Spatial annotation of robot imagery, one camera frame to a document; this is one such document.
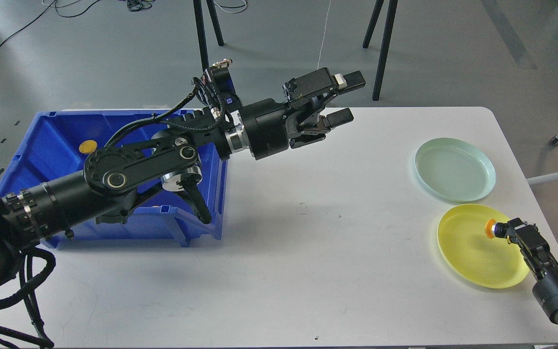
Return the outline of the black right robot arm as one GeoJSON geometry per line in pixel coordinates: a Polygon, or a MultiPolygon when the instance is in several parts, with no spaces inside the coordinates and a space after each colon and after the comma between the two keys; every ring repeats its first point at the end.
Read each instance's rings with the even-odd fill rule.
{"type": "Polygon", "coordinates": [[[558,261],[535,224],[512,219],[503,224],[502,233],[518,245],[523,259],[536,279],[533,296],[552,323],[558,325],[558,261]]]}

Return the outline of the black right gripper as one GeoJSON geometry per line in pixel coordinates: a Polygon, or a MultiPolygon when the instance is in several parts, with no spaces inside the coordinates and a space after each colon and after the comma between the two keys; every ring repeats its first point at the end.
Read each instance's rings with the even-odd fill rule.
{"type": "Polygon", "coordinates": [[[506,236],[518,245],[536,279],[533,296],[552,323],[558,325],[558,262],[535,223],[516,217],[507,221],[506,236]]]}

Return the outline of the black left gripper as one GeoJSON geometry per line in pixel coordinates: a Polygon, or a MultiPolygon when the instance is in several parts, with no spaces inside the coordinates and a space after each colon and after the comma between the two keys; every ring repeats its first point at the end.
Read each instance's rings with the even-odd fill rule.
{"type": "MultiPolygon", "coordinates": [[[[290,105],[305,105],[315,99],[336,97],[356,91],[366,85],[361,71],[348,74],[331,74],[320,68],[282,86],[290,105]]],[[[244,127],[248,147],[256,160],[323,141],[326,135],[339,126],[354,121],[349,108],[320,115],[290,108],[287,102],[271,98],[241,107],[239,118],[244,127]]]]}

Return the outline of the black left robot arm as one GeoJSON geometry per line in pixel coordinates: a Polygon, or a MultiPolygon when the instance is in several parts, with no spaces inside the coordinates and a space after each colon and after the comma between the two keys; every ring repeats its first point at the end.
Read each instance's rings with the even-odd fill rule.
{"type": "Polygon", "coordinates": [[[323,141],[327,133],[354,119],[350,109],[323,115],[335,97],[363,88],[359,71],[332,74],[327,68],[283,85],[284,102],[264,99],[242,106],[224,59],[192,79],[193,90],[177,106],[130,122],[101,148],[91,150],[82,170],[19,193],[0,196],[0,310],[25,304],[37,336],[0,326],[8,336],[41,349],[54,343],[44,332],[35,290],[53,272],[51,252],[40,240],[95,219],[126,223],[140,204],[162,190],[177,194],[204,224],[211,214],[198,185],[199,147],[212,143],[221,160],[248,149],[255,159],[323,141]]]}

